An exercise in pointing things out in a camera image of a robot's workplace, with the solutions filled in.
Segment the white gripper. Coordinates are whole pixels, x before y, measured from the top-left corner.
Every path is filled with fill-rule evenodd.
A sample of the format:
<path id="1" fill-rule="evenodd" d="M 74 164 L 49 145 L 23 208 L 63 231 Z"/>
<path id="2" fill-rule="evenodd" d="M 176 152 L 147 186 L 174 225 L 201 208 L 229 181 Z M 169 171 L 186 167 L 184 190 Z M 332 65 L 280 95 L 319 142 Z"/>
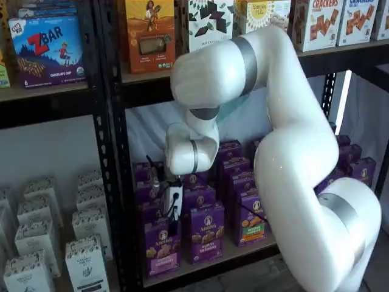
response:
<path id="1" fill-rule="evenodd" d="M 182 211 L 183 183 L 176 179 L 168 183 L 165 191 L 165 216 L 168 220 L 168 236 L 177 236 Z"/>

